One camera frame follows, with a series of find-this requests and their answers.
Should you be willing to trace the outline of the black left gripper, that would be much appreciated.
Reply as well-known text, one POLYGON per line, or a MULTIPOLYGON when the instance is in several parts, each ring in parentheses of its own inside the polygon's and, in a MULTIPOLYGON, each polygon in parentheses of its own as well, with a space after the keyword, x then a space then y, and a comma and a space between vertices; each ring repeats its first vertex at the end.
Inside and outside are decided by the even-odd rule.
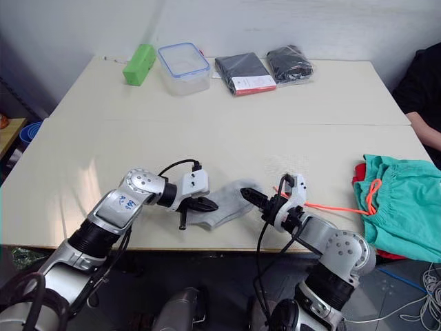
POLYGON ((179 230, 187 228, 187 211, 196 210, 198 212, 213 212, 218 209, 218 205, 208 198, 187 197, 183 199, 174 210, 180 213, 179 230))

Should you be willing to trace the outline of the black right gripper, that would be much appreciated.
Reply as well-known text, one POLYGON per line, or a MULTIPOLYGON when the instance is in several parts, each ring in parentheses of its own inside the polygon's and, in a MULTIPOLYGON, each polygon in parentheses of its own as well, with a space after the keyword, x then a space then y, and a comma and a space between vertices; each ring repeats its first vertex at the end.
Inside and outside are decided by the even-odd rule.
POLYGON ((262 220, 274 228, 287 227, 287 208, 283 206, 288 202, 286 198, 268 198, 267 195, 254 188, 241 188, 242 197, 256 206, 262 212, 262 220))

